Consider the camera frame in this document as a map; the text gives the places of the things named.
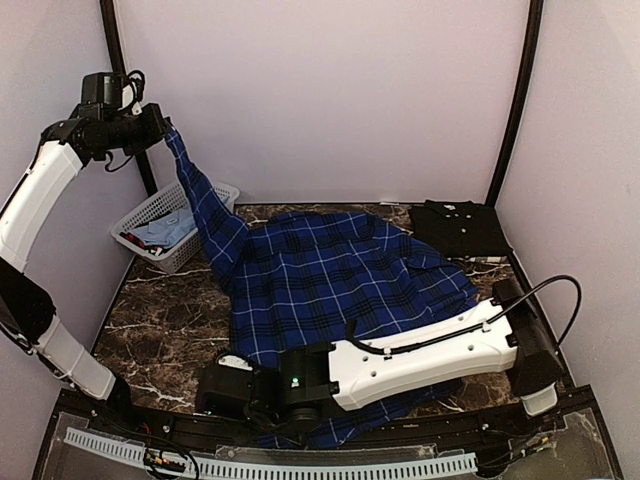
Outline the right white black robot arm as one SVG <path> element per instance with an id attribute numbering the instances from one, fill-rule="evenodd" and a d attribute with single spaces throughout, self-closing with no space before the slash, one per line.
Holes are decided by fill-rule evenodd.
<path id="1" fill-rule="evenodd" d="M 522 292 L 511 280 L 493 284 L 491 298 L 437 324 L 361 341 L 354 322 L 346 337 L 290 349 L 276 368 L 230 352 L 203 371 L 195 409 L 247 421 L 268 433 L 307 433 L 324 420 L 406 392 L 484 373 L 506 373 L 521 403 L 510 424 L 534 432 L 558 402 L 563 375 L 559 341 L 550 336 L 529 300 L 572 276 L 553 276 Z"/>

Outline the blue plaid long sleeve shirt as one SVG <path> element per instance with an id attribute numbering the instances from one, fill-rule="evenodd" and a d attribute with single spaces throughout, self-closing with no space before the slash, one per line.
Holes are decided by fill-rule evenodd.
<path id="1" fill-rule="evenodd" d="M 430 325 L 476 287 L 433 247 L 363 212 L 294 212 L 251 228 L 219 199 L 176 129 L 166 136 L 212 275 L 229 297 L 231 349 L 275 368 L 290 349 Z"/>

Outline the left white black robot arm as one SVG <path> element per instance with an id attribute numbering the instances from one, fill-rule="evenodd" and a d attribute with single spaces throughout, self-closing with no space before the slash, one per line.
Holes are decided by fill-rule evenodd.
<path id="1" fill-rule="evenodd" d="M 101 364 L 66 328 L 51 296 L 25 270 L 41 230 L 70 183 L 92 161 L 115 151 L 133 157 L 168 130 L 161 108 L 144 103 L 142 71 L 98 72 L 84 77 L 69 118 L 47 126 L 36 154 L 1 208 L 1 331 L 35 355 L 61 380 L 105 402 L 103 421 L 120 436 L 141 427 L 126 382 Z"/>

